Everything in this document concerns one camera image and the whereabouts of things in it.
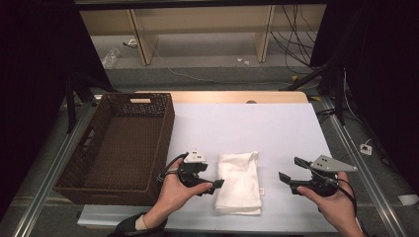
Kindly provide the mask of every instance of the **towel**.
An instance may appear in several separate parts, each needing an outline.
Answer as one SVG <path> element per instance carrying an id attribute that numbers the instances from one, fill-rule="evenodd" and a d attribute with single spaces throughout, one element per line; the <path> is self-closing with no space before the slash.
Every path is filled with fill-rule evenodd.
<path id="1" fill-rule="evenodd" d="M 218 160 L 218 176 L 224 179 L 215 209 L 225 214 L 261 213 L 257 175 L 258 152 L 223 154 Z"/>

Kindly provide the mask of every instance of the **basket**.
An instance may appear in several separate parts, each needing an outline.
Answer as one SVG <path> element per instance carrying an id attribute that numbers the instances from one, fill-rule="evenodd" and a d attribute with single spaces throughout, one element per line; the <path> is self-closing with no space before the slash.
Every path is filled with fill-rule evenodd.
<path id="1" fill-rule="evenodd" d="M 77 204 L 154 205 L 174 119 L 169 93 L 103 95 L 54 190 Z"/>

